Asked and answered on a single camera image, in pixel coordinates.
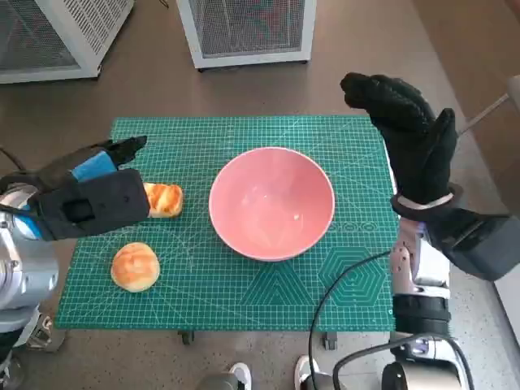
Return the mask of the right robot hand black glove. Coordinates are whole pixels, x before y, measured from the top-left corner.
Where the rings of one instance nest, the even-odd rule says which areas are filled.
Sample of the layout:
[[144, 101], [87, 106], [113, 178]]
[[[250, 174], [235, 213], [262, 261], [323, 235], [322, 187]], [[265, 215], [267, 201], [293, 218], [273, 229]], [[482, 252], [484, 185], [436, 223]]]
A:
[[421, 91], [399, 78], [349, 72], [340, 87], [345, 103], [364, 110], [383, 137], [397, 193], [420, 205], [447, 197], [457, 144], [454, 110], [436, 115]]

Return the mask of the left robot hand blue tape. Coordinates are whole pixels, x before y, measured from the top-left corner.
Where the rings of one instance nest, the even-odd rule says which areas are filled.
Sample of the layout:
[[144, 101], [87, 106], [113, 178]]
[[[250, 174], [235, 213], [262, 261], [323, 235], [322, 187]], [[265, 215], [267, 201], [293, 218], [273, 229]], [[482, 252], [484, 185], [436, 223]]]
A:
[[147, 136], [134, 136], [121, 141], [106, 140], [88, 145], [57, 158], [39, 170], [20, 169], [2, 177], [1, 190], [14, 184], [53, 190], [73, 180], [85, 182], [102, 177], [131, 162], [146, 142]]

